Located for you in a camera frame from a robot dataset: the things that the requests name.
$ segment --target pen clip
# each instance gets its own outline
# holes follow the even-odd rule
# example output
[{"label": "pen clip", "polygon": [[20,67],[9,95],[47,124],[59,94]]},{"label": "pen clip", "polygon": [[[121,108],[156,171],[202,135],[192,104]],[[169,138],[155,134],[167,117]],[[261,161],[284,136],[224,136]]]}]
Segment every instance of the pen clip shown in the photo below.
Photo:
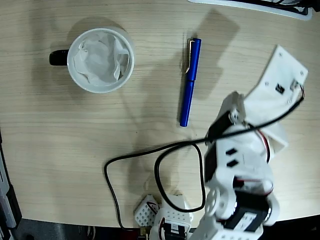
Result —
[{"label": "pen clip", "polygon": [[189,63],[188,63],[188,67],[185,70],[185,73],[187,74],[189,69],[190,69],[190,62],[191,62],[191,43],[194,43],[195,41],[189,39]]}]

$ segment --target black cable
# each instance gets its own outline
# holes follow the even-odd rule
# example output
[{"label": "black cable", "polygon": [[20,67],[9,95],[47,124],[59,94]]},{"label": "black cable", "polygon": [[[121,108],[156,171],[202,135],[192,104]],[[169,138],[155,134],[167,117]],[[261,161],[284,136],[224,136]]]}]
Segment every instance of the black cable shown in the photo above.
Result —
[{"label": "black cable", "polygon": [[230,133],[226,133],[226,134],[222,134],[221,136],[218,136],[218,137],[214,137],[214,138],[208,138],[208,137],[205,137],[205,138],[201,138],[201,139],[197,139],[197,140],[193,140],[193,141],[182,141],[180,142],[179,145],[176,145],[166,151],[164,151],[158,158],[157,160],[155,161],[155,164],[154,164],[154,178],[155,178],[155,182],[158,186],[158,189],[161,193],[161,196],[163,197],[163,199],[169,204],[170,207],[172,207],[174,210],[176,211],[180,211],[180,212],[183,212],[183,213],[192,213],[192,212],[196,212],[196,211],[199,211],[201,210],[204,205],[200,206],[200,207],[197,207],[197,208],[194,208],[194,209],[182,209],[180,207],[177,207],[176,205],[174,205],[168,198],[168,196],[166,195],[166,192],[161,184],[161,180],[160,180],[160,173],[159,173],[159,168],[160,168],[160,163],[161,161],[167,156],[169,155],[170,153],[176,151],[176,150],[179,150],[181,148],[184,148],[184,147],[187,147],[187,146],[190,146],[190,145],[195,145],[195,144],[199,144],[199,143],[205,143],[205,142],[212,142],[212,141],[216,141],[216,140],[220,140],[220,139],[225,139],[225,138],[230,138],[230,137],[234,137],[234,136],[237,136],[237,135],[240,135],[240,134],[246,134],[246,133],[249,133],[249,132],[252,132],[252,131],[256,131],[258,129],[262,129],[262,128],[265,128],[269,125],[272,125],[278,121],[280,121],[281,119],[285,118],[287,115],[289,115],[291,112],[293,112],[298,106],[299,104],[304,100],[304,96],[302,95],[302,97],[287,111],[285,112],[284,114],[282,114],[281,116],[279,117],[276,117],[275,119],[271,120],[271,121],[268,121],[266,123],[263,123],[261,125],[258,125],[258,126],[254,126],[254,127],[251,127],[251,128],[248,128],[248,129],[245,129],[245,130],[240,130],[240,131],[235,131],[235,132],[230,132]]},{"label": "black cable", "polygon": [[[110,192],[111,192],[112,197],[113,197],[113,201],[114,201],[114,204],[115,204],[115,210],[116,210],[116,216],[117,216],[117,220],[118,220],[118,223],[119,223],[119,226],[120,226],[121,229],[123,229],[125,231],[132,231],[132,229],[126,228],[122,224],[121,214],[120,214],[120,207],[119,207],[119,203],[118,203],[118,200],[117,200],[117,196],[115,194],[115,191],[114,191],[114,189],[113,189],[113,187],[111,185],[111,182],[110,182],[110,179],[109,179],[109,176],[108,176],[108,166],[110,164],[116,162],[116,161],[119,161],[119,160],[137,158],[137,157],[141,157],[141,156],[148,155],[148,154],[154,154],[156,152],[159,152],[159,151],[162,151],[162,150],[165,150],[165,149],[168,149],[168,148],[172,148],[172,147],[178,146],[180,143],[183,143],[183,142],[178,141],[178,142],[174,142],[174,143],[171,143],[171,144],[168,144],[168,145],[165,145],[165,146],[161,146],[161,147],[158,147],[158,148],[155,148],[155,149],[152,149],[152,150],[119,156],[119,157],[111,159],[110,161],[108,161],[104,165],[104,168],[103,168],[104,169],[104,177],[105,177],[106,183],[108,184]],[[199,147],[197,145],[195,145],[195,144],[192,144],[192,145],[195,147],[195,149],[197,150],[197,152],[199,154],[199,161],[200,161],[199,166],[200,166],[200,171],[201,171],[200,172],[200,184],[201,184],[201,191],[202,191],[202,204],[201,204],[201,207],[203,208],[203,206],[206,203],[206,191],[205,191],[205,183],[204,183],[204,177],[203,177],[202,155],[201,155],[201,151],[200,151]]]},{"label": "black cable", "polygon": [[[246,133],[249,133],[249,132],[252,132],[252,131],[256,131],[258,129],[262,129],[262,128],[265,128],[267,126],[270,126],[280,120],[282,120],[283,118],[285,118],[287,115],[289,115],[290,113],[292,113],[299,105],[300,103],[302,103],[302,101],[304,100],[304,92],[303,92],[303,88],[301,88],[302,90],[302,97],[287,111],[285,112],[284,114],[282,114],[281,116],[279,117],[276,117],[275,119],[271,120],[271,121],[268,121],[266,123],[263,123],[261,125],[258,125],[258,126],[253,126],[253,127],[250,127],[248,129],[244,129],[244,130],[240,130],[240,131],[235,131],[235,132],[230,132],[230,133],[226,133],[226,134],[222,134],[221,136],[218,136],[218,137],[214,137],[214,138],[209,138],[209,137],[205,137],[205,138],[200,138],[200,139],[196,139],[196,140],[191,140],[191,141],[180,141],[180,142],[174,142],[174,143],[171,143],[171,144],[168,144],[168,145],[165,145],[165,146],[162,146],[162,147],[159,147],[159,148],[155,148],[155,149],[152,149],[152,150],[148,150],[148,151],[144,151],[144,152],[138,152],[138,153],[133,153],[133,154],[128,154],[128,155],[123,155],[123,156],[119,156],[119,157],[116,157],[116,158],[113,158],[111,160],[109,160],[105,165],[104,165],[104,177],[105,177],[105,180],[109,186],[109,189],[111,191],[111,194],[112,194],[112,197],[113,197],[113,200],[114,200],[114,204],[115,204],[115,209],[116,209],[116,215],[117,215],[117,220],[118,220],[118,223],[120,225],[120,227],[123,229],[123,230],[126,230],[126,231],[132,231],[130,228],[125,228],[123,225],[122,225],[122,222],[121,222],[121,214],[120,214],[120,207],[119,207],[119,203],[118,203],[118,200],[117,200],[117,197],[116,197],[116,194],[115,194],[115,191],[110,183],[110,180],[109,180],[109,177],[108,177],[108,166],[111,164],[111,163],[114,163],[116,161],[119,161],[119,160],[124,160],[124,159],[130,159],[130,158],[136,158],[136,157],[141,157],[141,156],[145,156],[145,155],[148,155],[148,154],[153,154],[153,153],[156,153],[156,152],[159,152],[159,151],[162,151],[162,150],[165,150],[165,149],[168,149],[166,151],[164,151],[158,158],[157,160],[155,161],[155,164],[154,164],[154,177],[155,177],[155,181],[156,181],[156,184],[159,188],[159,191],[161,193],[161,196],[163,197],[163,199],[169,204],[170,207],[172,207],[173,209],[177,210],[177,211],[180,211],[180,212],[183,212],[183,213],[191,213],[191,212],[196,212],[198,210],[201,210],[204,206],[205,206],[205,201],[206,201],[206,194],[205,194],[205,191],[204,191],[204,178],[203,178],[203,166],[202,166],[202,156],[201,156],[201,152],[200,152],[200,149],[199,147],[196,145],[196,144],[199,144],[199,143],[205,143],[205,142],[212,142],[212,141],[217,141],[217,140],[220,140],[220,139],[225,139],[225,138],[230,138],[230,137],[234,137],[234,136],[237,136],[237,135],[241,135],[241,134],[246,134]],[[193,209],[182,209],[182,208],[179,208],[177,207],[176,205],[174,205],[168,198],[168,196],[166,195],[166,192],[161,184],[161,180],[160,180],[160,173],[159,173],[159,170],[160,170],[160,163],[162,162],[162,160],[167,156],[169,155],[170,153],[176,151],[176,150],[179,150],[181,148],[184,148],[184,147],[187,147],[187,146],[194,146],[199,154],[199,161],[200,161],[200,183],[201,183],[201,191],[202,191],[202,204],[201,206],[199,207],[196,207],[196,208],[193,208]]]}]

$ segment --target pen cap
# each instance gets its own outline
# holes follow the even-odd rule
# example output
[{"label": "pen cap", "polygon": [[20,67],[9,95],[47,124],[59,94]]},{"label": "pen cap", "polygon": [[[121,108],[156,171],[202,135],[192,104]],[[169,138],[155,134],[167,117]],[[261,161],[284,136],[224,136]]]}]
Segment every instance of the pen cap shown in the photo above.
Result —
[{"label": "pen cap", "polygon": [[195,81],[198,69],[198,61],[200,55],[201,39],[193,38],[190,49],[190,69],[187,72],[186,79],[189,81]]}]

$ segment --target white mug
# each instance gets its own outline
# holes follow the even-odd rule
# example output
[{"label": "white mug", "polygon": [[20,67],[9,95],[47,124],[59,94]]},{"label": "white mug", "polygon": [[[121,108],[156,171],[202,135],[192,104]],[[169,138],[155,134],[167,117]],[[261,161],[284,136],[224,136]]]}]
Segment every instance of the white mug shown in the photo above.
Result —
[{"label": "white mug", "polygon": [[[126,71],[123,76],[115,83],[105,86],[96,86],[89,83],[88,79],[81,73],[76,71],[74,64],[74,56],[77,54],[79,50],[79,45],[84,41],[86,37],[95,32],[105,32],[109,34],[113,34],[116,36],[122,43],[127,47],[129,51],[129,63]],[[135,65],[135,51],[134,51],[134,43],[131,37],[128,35],[126,31],[121,28],[115,26],[108,26],[105,28],[94,28],[88,31],[85,31],[80,36],[78,36],[73,43],[71,44],[69,49],[57,50],[53,51],[49,55],[49,63],[53,66],[67,66],[69,74],[73,81],[82,89],[97,94],[110,93],[112,91],[117,90],[121,86],[123,86],[128,79],[130,78],[134,65]]]}]

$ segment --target cable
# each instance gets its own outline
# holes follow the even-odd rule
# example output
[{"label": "cable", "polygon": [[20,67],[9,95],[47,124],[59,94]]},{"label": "cable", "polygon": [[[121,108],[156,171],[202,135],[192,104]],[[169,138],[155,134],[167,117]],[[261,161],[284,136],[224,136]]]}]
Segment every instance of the cable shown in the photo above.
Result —
[{"label": "cable", "polygon": [[159,223],[159,230],[158,230],[160,240],[162,240],[162,227],[164,223],[165,223],[165,218],[163,217]]},{"label": "cable", "polygon": [[257,132],[261,135],[262,137],[262,141],[264,143],[264,147],[265,147],[265,151],[266,151],[266,163],[268,164],[269,161],[270,161],[270,147],[269,147],[269,143],[268,143],[268,140],[266,138],[266,136],[260,131],[260,130],[257,130]]},{"label": "cable", "polygon": [[196,212],[196,211],[199,211],[201,210],[203,207],[204,207],[204,204],[201,205],[200,207],[196,207],[196,208],[193,208],[193,209],[182,209],[176,205],[174,205],[168,198],[168,196],[166,195],[166,192],[161,184],[161,180],[160,180],[160,173],[159,173],[159,168],[160,168],[160,163],[161,161],[167,156],[169,155],[170,153],[176,151],[176,150],[179,150],[181,148],[184,148],[184,147],[187,147],[187,146],[194,146],[195,144],[199,144],[199,143],[204,143],[204,142],[212,142],[212,141],[217,141],[217,140],[220,140],[220,139],[225,139],[225,138],[230,138],[230,137],[234,137],[234,136],[237,136],[237,135],[240,135],[240,134],[246,134],[246,133],[249,133],[249,132],[252,132],[252,131],[256,131],[256,130],[259,130],[261,128],[265,128],[269,125],[272,125],[280,120],[282,120],[283,118],[285,118],[287,115],[289,115],[290,113],[292,113],[299,105],[300,103],[302,103],[302,101],[304,100],[304,93],[302,93],[302,96],[301,98],[295,103],[292,105],[291,108],[289,108],[288,111],[286,111],[285,113],[283,113],[282,115],[280,115],[279,117],[276,117],[275,119],[273,120],[270,120],[266,123],[263,123],[263,124],[260,124],[258,126],[254,126],[254,127],[251,127],[251,128],[248,128],[248,129],[244,129],[244,130],[240,130],[240,131],[235,131],[235,132],[230,132],[230,133],[226,133],[226,134],[222,134],[220,136],[217,136],[217,137],[214,137],[214,138],[208,138],[208,137],[205,137],[205,138],[201,138],[201,139],[197,139],[197,140],[193,140],[193,141],[181,141],[178,145],[176,146],[173,146],[172,148],[164,151],[158,158],[157,160],[155,161],[155,164],[154,164],[154,177],[155,177],[155,182],[158,186],[158,189],[161,193],[161,196],[163,197],[163,199],[168,203],[168,205],[170,207],[172,207],[174,210],[176,211],[180,211],[182,213],[192,213],[192,212]]},{"label": "cable", "polygon": [[[116,196],[116,193],[111,185],[111,182],[110,182],[110,179],[109,179],[109,176],[108,176],[108,166],[116,161],[119,161],[119,160],[124,160],[124,159],[130,159],[130,158],[136,158],[136,157],[141,157],[141,156],[144,156],[144,155],[148,155],[148,154],[153,154],[153,153],[156,153],[156,152],[159,152],[159,151],[162,151],[162,150],[165,150],[165,149],[169,149],[169,148],[172,148],[174,146],[178,146],[179,144],[181,143],[186,143],[186,142],[189,142],[189,141],[179,141],[179,142],[174,142],[174,143],[171,143],[171,144],[168,144],[168,145],[165,145],[165,146],[161,146],[161,147],[158,147],[158,148],[155,148],[155,149],[152,149],[152,150],[148,150],[148,151],[143,151],[143,152],[137,152],[137,153],[132,153],[132,154],[128,154],[128,155],[123,155],[123,156],[119,156],[119,157],[116,157],[116,158],[113,158],[111,160],[109,160],[105,165],[104,165],[104,168],[103,168],[103,171],[104,171],[104,177],[105,177],[105,180],[106,180],[106,183],[108,184],[108,187],[110,189],[110,192],[111,192],[111,195],[112,195],[112,198],[113,198],[113,201],[114,201],[114,205],[115,205],[115,211],[116,211],[116,217],[117,217],[117,220],[118,220],[118,223],[119,223],[119,226],[122,230],[124,231],[132,231],[132,229],[130,228],[126,228],[123,226],[122,224],[122,221],[121,221],[121,214],[120,214],[120,207],[119,207],[119,203],[118,203],[118,200],[117,200],[117,196]],[[195,147],[195,149],[197,150],[198,154],[199,154],[199,161],[200,161],[200,169],[201,169],[201,173],[200,173],[200,184],[201,184],[201,192],[202,192],[202,204],[201,204],[201,208],[203,208],[203,206],[205,205],[206,203],[206,191],[205,191],[205,183],[204,183],[204,177],[203,177],[203,172],[202,172],[202,169],[203,169],[203,166],[202,166],[202,155],[201,155],[201,151],[199,149],[199,147],[195,144],[193,144],[193,146]]]},{"label": "cable", "polygon": [[[130,229],[130,228],[125,228],[123,226],[122,222],[121,222],[121,214],[120,214],[119,203],[118,203],[115,191],[114,191],[114,189],[113,189],[113,187],[111,185],[111,182],[110,182],[110,179],[109,179],[109,176],[108,176],[108,166],[110,164],[112,164],[112,163],[114,163],[116,161],[119,161],[119,160],[125,160],[125,159],[130,159],[130,158],[141,157],[141,156],[145,156],[145,155],[148,155],[148,154],[153,154],[153,153],[156,153],[156,152],[159,152],[159,151],[167,149],[166,151],[164,151],[157,158],[157,160],[155,161],[155,164],[154,164],[154,177],[155,177],[156,184],[157,184],[157,186],[159,188],[159,191],[161,193],[161,196],[168,203],[168,205],[170,207],[172,207],[173,209],[175,209],[177,211],[180,211],[180,212],[183,212],[183,213],[196,212],[198,210],[201,210],[205,206],[205,203],[206,203],[206,192],[205,192],[205,187],[204,187],[203,166],[202,166],[202,155],[201,155],[199,147],[196,144],[205,143],[205,142],[212,142],[212,141],[217,141],[217,140],[220,140],[220,139],[234,137],[234,136],[241,135],[241,134],[246,134],[246,133],[249,133],[249,132],[252,132],[252,131],[256,131],[256,130],[265,128],[267,126],[270,126],[270,125],[282,120],[283,118],[288,116],[290,113],[292,113],[303,102],[303,100],[305,99],[304,88],[303,88],[303,86],[300,86],[300,88],[301,88],[301,95],[302,95],[301,98],[295,104],[293,104],[292,107],[289,108],[289,110],[287,112],[283,113],[282,115],[280,115],[279,117],[276,117],[273,120],[270,120],[270,121],[265,122],[263,124],[260,124],[258,126],[252,126],[252,127],[248,128],[248,129],[222,134],[222,135],[220,135],[218,137],[214,137],[214,138],[205,137],[205,138],[200,138],[200,139],[196,139],[196,140],[174,142],[174,143],[171,143],[171,144],[168,144],[168,145],[165,145],[165,146],[162,146],[162,147],[158,147],[158,148],[155,148],[155,149],[152,149],[152,150],[147,150],[147,151],[144,151],[144,152],[137,152],[137,153],[132,153],[132,154],[128,154],[128,155],[123,155],[123,156],[119,156],[119,157],[116,157],[116,158],[113,158],[113,159],[109,160],[104,165],[104,168],[103,168],[104,177],[105,177],[105,180],[107,182],[107,185],[108,185],[108,187],[110,189],[110,192],[112,194],[112,197],[113,197],[113,201],[114,201],[115,209],[116,209],[116,216],[117,216],[117,220],[118,220],[119,226],[125,231],[132,231],[132,229]],[[193,208],[193,209],[182,209],[182,208],[179,208],[169,200],[169,198],[166,195],[166,192],[165,192],[165,190],[164,190],[164,188],[163,188],[163,186],[161,184],[160,173],[159,173],[159,171],[160,171],[160,163],[162,162],[162,160],[167,155],[169,155],[170,153],[172,153],[174,151],[177,151],[177,150],[179,150],[181,148],[187,147],[187,146],[194,146],[196,148],[196,150],[197,150],[197,152],[199,154],[199,163],[200,163],[199,166],[200,166],[200,178],[201,178],[200,179],[200,183],[201,183],[201,192],[202,192],[202,204],[201,204],[201,206]]]}]

